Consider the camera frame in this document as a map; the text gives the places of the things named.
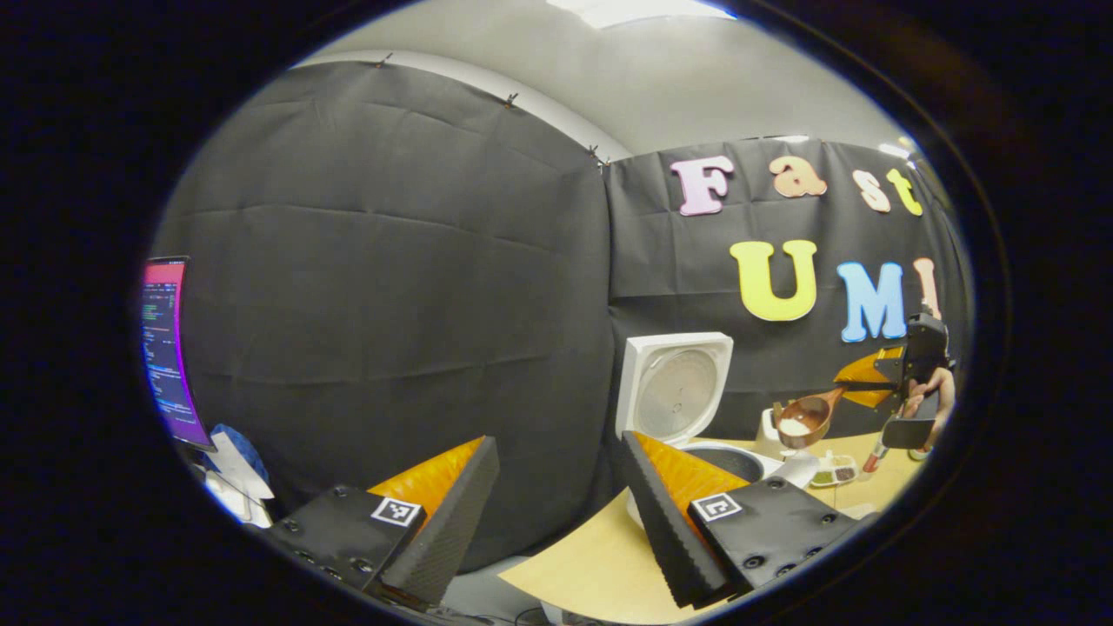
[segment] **scoop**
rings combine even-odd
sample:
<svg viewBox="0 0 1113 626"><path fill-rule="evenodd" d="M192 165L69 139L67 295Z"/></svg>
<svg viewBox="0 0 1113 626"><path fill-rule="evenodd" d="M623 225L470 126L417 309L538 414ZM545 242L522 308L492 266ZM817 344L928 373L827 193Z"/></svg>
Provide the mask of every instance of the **scoop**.
<svg viewBox="0 0 1113 626"><path fill-rule="evenodd" d="M835 404L846 392L845 387L836 387L826 393L806 395L785 407L780 415L774 418L774 428L780 442L800 450L819 441L831 426Z"/></svg>

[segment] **black foam pad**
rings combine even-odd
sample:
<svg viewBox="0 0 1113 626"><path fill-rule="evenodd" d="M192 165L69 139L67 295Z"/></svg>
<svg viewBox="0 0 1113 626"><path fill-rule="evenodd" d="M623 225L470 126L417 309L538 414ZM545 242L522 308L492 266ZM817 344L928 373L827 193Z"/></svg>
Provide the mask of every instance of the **black foam pad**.
<svg viewBox="0 0 1113 626"><path fill-rule="evenodd" d="M338 485L259 535L279 551L371 593L424 520L420 505Z"/></svg>
<svg viewBox="0 0 1113 626"><path fill-rule="evenodd" d="M495 479L499 450L484 437L417 537L386 568L382 591L406 606L436 606L456 575Z"/></svg>
<svg viewBox="0 0 1113 626"><path fill-rule="evenodd" d="M622 433L620 469L638 502L653 558L664 574L677 606L696 608L729 595L727 576L677 509L641 443Z"/></svg>
<svg viewBox="0 0 1113 626"><path fill-rule="evenodd" d="M688 515L739 593L787 574L858 524L779 477L693 500Z"/></svg>

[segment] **black cloth backdrop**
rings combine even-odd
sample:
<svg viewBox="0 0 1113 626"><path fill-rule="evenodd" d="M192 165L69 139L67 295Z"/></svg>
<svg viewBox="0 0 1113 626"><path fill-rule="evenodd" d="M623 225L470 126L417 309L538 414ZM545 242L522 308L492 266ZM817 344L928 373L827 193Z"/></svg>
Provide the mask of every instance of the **black cloth backdrop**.
<svg viewBox="0 0 1113 626"><path fill-rule="evenodd" d="M197 410L283 508L481 434L502 467L464 568L571 522L603 428L605 194L588 150L434 74L293 69L188 166L152 254L193 257Z"/></svg>
<svg viewBox="0 0 1113 626"><path fill-rule="evenodd" d="M681 216L671 163L726 155L723 208ZM810 162L828 190L785 198L769 162ZM924 206L885 180L897 167ZM893 206L850 178L873 173ZM465 570L598 510L621 483L613 413L629 336L735 340L707 436L752 438L772 401L830 389L894 340L847 344L839 263L932 258L952 352L969 341L968 271L942 194L905 162L809 140L740 140L615 162L540 119L430 72L343 62L285 72L210 138L169 200L152 254L193 257L184 350L198 411L258 448L283 508L336 482L368 486L480 434L502 472ZM774 245L774 293L795 293L789 239L814 242L817 302L766 322L742 306L742 241ZM885 415L843 401L829 437Z"/></svg>

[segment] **monitor screen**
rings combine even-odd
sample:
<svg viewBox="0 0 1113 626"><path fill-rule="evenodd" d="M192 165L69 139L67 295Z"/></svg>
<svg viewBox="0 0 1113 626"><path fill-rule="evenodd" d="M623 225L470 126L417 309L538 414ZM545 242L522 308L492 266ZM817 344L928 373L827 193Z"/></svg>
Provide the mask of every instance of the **monitor screen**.
<svg viewBox="0 0 1113 626"><path fill-rule="evenodd" d="M186 257L152 258L144 275L142 350L155 402L170 436L203 450L213 440L197 417L181 359L181 283Z"/></svg>

